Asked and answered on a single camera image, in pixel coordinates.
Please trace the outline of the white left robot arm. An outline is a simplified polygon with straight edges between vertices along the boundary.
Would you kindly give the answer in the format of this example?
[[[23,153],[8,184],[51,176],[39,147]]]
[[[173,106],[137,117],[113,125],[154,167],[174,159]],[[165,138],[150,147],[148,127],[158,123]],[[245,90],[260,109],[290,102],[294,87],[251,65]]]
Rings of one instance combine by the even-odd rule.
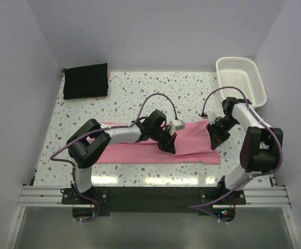
[[[106,147],[118,143],[140,143],[149,139],[161,151],[175,154],[174,141],[177,131],[185,128],[183,121],[174,119],[166,124],[166,115],[153,111],[133,123],[110,126],[88,120],[67,142],[68,154],[76,162],[73,171],[74,198],[87,203],[92,197],[91,167],[100,159]]]

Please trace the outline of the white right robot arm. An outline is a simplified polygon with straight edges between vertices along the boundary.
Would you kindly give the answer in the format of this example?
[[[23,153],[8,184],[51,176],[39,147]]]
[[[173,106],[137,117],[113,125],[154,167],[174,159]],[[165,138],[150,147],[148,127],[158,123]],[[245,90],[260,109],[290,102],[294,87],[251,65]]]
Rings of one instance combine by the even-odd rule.
[[[229,97],[222,102],[222,108],[224,116],[207,125],[211,149],[227,141],[235,125],[241,125],[245,131],[239,165],[223,176],[216,187],[217,201],[226,204],[234,198],[234,191],[241,191],[253,178],[271,174],[281,165],[283,130],[265,123],[250,101]]]

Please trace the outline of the white plastic basket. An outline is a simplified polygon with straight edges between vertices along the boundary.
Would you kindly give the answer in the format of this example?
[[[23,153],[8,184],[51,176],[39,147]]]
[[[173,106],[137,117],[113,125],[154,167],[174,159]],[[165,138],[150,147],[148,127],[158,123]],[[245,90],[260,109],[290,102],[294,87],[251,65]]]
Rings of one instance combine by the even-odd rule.
[[[240,89],[254,108],[261,107],[267,102],[264,84],[254,61],[244,57],[222,57],[215,64],[218,85],[222,98],[242,95],[232,87]]]

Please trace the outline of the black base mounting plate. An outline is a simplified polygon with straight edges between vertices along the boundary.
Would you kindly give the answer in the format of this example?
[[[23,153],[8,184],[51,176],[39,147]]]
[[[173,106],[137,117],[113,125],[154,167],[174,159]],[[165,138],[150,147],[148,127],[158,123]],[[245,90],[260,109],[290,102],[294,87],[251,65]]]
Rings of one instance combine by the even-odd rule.
[[[221,196],[215,187],[92,187],[78,195],[75,187],[63,188],[63,205],[71,205],[74,218],[89,219],[128,213],[192,213],[192,205]]]

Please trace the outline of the folded black t shirt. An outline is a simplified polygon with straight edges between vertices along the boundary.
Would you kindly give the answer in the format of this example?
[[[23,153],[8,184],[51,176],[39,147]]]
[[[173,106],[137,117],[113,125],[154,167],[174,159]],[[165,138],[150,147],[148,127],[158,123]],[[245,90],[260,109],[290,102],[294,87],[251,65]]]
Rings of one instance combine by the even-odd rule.
[[[108,95],[107,63],[64,69],[63,99],[99,98]]]

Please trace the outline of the aluminium frame rail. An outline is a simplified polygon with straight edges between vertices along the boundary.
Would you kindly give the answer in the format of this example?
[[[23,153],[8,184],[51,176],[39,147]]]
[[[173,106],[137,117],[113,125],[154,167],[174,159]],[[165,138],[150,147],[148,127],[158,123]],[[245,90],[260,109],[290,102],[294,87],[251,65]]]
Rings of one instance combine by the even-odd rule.
[[[278,186],[273,175],[260,176],[234,193],[211,204],[207,192],[212,192],[220,179],[236,167],[224,161],[211,164],[97,164],[91,170],[91,182],[101,214],[110,212],[171,212],[182,213],[199,206],[203,214],[213,209],[279,209],[281,224],[266,222],[263,237],[270,244],[280,240],[284,232],[291,248],[298,248],[294,238],[291,204],[285,187]],[[78,195],[65,194],[72,181],[72,167],[67,163],[41,163],[29,184],[23,185],[17,209],[6,241],[12,248],[17,241],[25,210],[30,207],[85,208],[87,200]]]

